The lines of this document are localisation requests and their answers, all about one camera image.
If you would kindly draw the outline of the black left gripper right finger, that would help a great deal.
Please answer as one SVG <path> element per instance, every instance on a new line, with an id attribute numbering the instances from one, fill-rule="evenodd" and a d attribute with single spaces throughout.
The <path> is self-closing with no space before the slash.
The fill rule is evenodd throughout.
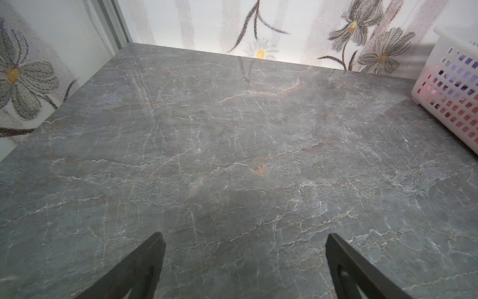
<path id="1" fill-rule="evenodd" d="M 409 299 L 411 296 L 367 261 L 341 236 L 327 237 L 326 259 L 339 299 Z"/>

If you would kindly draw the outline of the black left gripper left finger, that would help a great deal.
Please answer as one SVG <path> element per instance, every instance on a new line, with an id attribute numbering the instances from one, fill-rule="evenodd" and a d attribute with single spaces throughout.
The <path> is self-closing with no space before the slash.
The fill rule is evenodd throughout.
<path id="1" fill-rule="evenodd" d="M 166 243 L 160 232 L 152 234 L 78 299 L 152 299 L 156 292 Z"/>

